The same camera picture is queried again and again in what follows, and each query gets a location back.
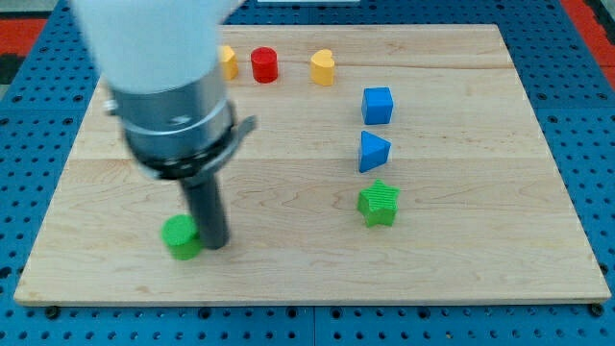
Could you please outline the yellow block behind arm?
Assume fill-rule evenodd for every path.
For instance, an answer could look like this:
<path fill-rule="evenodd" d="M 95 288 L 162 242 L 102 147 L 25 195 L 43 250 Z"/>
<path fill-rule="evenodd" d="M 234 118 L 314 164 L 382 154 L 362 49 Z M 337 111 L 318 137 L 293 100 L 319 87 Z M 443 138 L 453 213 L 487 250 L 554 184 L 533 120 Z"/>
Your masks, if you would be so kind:
<path fill-rule="evenodd" d="M 233 80 L 238 75 L 238 64 L 234 49 L 230 45 L 220 47 L 220 65 L 226 81 Z"/>

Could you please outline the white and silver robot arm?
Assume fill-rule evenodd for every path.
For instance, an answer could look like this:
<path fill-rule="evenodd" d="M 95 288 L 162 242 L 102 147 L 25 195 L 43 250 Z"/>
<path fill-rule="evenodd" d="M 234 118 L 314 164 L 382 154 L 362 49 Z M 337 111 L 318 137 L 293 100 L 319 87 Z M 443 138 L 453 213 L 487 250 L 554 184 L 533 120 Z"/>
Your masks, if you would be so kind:
<path fill-rule="evenodd" d="M 106 79 L 126 143 L 154 177 L 214 174 L 255 126 L 236 123 L 218 27 L 240 0 L 76 0 L 70 7 Z"/>

